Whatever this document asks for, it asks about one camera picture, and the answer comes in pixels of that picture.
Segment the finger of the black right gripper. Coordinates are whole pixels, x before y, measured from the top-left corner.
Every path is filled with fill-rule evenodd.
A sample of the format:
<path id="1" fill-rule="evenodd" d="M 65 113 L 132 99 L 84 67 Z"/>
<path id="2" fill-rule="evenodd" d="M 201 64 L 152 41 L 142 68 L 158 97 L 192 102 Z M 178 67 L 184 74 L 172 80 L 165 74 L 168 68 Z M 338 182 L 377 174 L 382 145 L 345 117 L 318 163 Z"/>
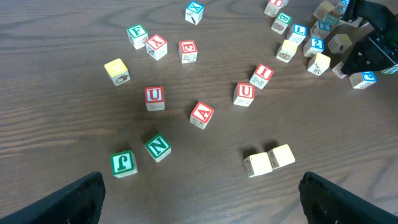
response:
<path id="1" fill-rule="evenodd" d="M 382 47 L 369 37 L 359 40 L 353 47 L 341 71 L 351 75 L 359 72 L 374 72 L 384 68 Z"/>

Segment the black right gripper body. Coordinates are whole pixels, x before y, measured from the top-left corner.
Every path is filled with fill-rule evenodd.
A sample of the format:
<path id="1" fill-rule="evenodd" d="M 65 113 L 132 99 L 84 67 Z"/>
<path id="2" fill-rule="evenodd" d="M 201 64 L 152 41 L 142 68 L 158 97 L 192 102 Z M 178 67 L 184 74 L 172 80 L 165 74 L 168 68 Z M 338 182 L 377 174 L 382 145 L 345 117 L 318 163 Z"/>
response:
<path id="1" fill-rule="evenodd" d="M 362 39 L 369 37 L 382 47 L 384 52 L 384 67 L 396 65 L 397 15 L 379 3 L 366 0 L 352 0 L 349 2 L 341 18 L 343 21 L 352 22 L 359 17 L 367 20 L 374 28 L 374 30 Z"/>

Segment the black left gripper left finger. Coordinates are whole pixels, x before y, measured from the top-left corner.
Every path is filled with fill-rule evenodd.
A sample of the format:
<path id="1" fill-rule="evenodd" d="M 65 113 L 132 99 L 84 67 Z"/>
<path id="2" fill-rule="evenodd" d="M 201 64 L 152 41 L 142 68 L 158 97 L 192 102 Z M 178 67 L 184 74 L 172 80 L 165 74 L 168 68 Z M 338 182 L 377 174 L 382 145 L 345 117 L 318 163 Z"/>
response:
<path id="1" fill-rule="evenodd" d="M 100 220 L 105 194 L 103 176 L 95 171 L 1 218 L 1 223 L 97 224 Z"/>

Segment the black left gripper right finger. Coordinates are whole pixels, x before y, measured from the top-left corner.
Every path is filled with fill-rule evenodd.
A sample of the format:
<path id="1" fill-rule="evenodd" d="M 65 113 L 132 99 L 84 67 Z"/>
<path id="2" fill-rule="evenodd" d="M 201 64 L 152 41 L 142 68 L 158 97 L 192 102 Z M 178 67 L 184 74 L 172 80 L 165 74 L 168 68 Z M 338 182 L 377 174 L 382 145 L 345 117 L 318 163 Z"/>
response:
<path id="1" fill-rule="evenodd" d="M 363 200 L 314 172 L 298 186 L 309 224 L 396 224 L 397 216 Z"/>

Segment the yellow O block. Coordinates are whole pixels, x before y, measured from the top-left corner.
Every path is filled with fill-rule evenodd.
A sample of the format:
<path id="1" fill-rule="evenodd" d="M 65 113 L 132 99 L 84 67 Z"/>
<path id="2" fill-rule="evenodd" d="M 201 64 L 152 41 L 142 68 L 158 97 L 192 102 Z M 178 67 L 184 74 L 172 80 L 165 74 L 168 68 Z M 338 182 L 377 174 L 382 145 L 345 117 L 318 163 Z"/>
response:
<path id="1" fill-rule="evenodd" d="M 271 166 L 278 169 L 295 162 L 295 157 L 288 144 L 275 147 L 267 152 Z"/>

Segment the blue L block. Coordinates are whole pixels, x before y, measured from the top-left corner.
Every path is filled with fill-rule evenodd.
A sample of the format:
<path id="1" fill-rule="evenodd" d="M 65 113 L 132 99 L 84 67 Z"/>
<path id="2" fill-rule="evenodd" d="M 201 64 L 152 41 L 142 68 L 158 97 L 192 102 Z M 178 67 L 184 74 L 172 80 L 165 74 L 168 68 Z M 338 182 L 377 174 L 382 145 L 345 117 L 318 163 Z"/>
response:
<path id="1" fill-rule="evenodd" d="M 301 24 L 293 24 L 288 31 L 287 40 L 300 45 L 307 36 L 307 27 Z"/>

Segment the yellow C block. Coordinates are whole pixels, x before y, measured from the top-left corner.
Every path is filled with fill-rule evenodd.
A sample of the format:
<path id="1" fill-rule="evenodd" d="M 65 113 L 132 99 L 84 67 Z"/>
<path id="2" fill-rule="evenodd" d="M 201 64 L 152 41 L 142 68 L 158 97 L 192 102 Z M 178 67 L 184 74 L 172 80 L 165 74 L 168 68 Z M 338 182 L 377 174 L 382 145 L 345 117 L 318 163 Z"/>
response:
<path id="1" fill-rule="evenodd" d="M 244 167 L 248 177 L 264 175 L 273 171 L 269 156 L 266 152 L 253 154 L 245 158 Z"/>

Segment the green R block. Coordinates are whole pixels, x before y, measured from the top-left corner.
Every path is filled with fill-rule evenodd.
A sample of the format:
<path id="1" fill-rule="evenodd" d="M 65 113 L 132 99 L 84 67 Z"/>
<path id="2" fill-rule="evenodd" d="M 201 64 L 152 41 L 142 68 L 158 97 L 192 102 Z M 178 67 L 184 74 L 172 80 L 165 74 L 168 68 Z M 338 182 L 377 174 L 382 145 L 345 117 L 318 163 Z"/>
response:
<path id="1" fill-rule="evenodd" d="M 331 69 L 331 71 L 340 79 L 343 79 L 346 76 L 346 74 L 341 71 L 345 62 L 346 60 L 342 60 Z"/>

